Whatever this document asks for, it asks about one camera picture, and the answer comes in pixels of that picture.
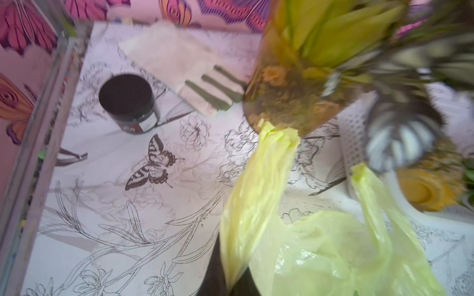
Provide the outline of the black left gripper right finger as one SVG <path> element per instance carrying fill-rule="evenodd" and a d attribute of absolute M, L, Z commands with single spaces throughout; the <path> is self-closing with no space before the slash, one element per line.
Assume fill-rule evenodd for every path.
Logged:
<path fill-rule="evenodd" d="M 249 268 L 246 269 L 239 281 L 233 286 L 230 296 L 260 296 Z"/>

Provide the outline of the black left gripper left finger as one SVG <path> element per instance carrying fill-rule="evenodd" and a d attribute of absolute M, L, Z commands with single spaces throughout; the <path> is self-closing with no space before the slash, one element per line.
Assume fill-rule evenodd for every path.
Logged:
<path fill-rule="evenodd" d="M 227 286 L 220 257 L 220 238 L 217 237 L 209 265 L 197 296 L 226 296 Z"/>

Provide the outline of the yellow-green plastic bag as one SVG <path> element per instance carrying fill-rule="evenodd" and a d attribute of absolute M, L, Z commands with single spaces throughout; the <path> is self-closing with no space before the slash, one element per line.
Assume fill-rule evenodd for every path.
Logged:
<path fill-rule="evenodd" d="M 410 221 L 366 164 L 351 183 L 364 214 L 278 215 L 300 137 L 261 121 L 258 146 L 227 199 L 220 258 L 228 288 L 246 270 L 263 296 L 443 296 Z"/>

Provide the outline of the pineapple with leafy crown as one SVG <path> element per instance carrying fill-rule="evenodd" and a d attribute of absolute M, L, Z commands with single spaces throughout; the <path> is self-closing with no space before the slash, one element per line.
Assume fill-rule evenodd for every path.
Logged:
<path fill-rule="evenodd" d="M 407 201 L 422 212 L 474 204 L 474 160 L 465 158 L 448 137 L 418 163 L 396 171 Z"/>

